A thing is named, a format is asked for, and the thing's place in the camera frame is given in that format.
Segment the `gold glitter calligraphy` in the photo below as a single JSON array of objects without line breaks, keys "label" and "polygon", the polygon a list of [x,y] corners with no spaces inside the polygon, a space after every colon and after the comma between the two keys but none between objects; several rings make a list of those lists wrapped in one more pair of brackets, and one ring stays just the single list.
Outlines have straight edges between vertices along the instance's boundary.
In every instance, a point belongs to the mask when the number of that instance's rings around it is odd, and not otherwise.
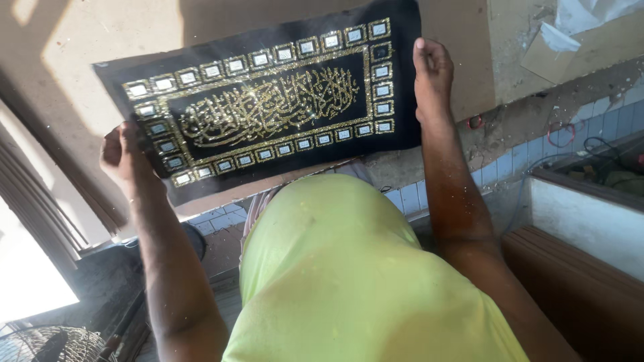
[{"label": "gold glitter calligraphy", "polygon": [[311,70],[200,100],[186,107],[179,123],[196,146],[233,146],[332,119],[357,101],[359,89],[350,71]]}]

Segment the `black velvet panel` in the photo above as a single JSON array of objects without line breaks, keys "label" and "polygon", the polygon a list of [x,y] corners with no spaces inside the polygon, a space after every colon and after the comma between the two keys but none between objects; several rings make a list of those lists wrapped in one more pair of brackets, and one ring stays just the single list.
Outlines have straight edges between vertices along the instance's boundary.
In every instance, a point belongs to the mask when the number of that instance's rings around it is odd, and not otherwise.
[{"label": "black velvet panel", "polygon": [[376,1],[94,70],[123,116],[138,119],[146,153],[180,205],[418,146],[412,50],[420,34],[415,1]]}]

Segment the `yellow shirt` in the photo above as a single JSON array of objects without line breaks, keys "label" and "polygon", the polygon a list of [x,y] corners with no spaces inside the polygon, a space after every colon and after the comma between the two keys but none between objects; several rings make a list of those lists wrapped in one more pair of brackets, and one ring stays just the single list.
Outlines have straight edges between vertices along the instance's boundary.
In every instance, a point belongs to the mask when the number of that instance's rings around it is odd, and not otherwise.
[{"label": "yellow shirt", "polygon": [[282,189],[246,240],[224,361],[527,361],[495,303],[346,175]]}]

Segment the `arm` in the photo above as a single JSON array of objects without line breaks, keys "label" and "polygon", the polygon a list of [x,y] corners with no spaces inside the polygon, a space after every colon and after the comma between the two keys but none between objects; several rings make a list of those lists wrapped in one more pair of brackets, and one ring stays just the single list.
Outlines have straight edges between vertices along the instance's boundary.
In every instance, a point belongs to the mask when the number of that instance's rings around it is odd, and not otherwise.
[{"label": "arm", "polygon": [[443,45],[420,38],[413,61],[427,199],[439,251],[492,298],[531,361],[579,361],[503,260],[488,209],[469,174],[453,124],[449,53]]},{"label": "arm", "polygon": [[228,331],[165,186],[136,139],[133,123],[115,128],[103,140],[100,164],[130,202],[159,356],[162,361],[219,361]]}]

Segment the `person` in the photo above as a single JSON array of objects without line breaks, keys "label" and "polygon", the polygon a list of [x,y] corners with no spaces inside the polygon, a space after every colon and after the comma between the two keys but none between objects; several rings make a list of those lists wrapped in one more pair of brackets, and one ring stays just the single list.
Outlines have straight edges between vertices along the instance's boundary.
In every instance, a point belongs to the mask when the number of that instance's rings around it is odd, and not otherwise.
[{"label": "person", "polygon": [[243,248],[243,309],[228,335],[166,189],[125,123],[102,168],[130,201],[162,361],[578,361],[507,268],[462,157],[443,45],[413,47],[431,227],[422,251],[382,193],[310,176],[267,204]]}]

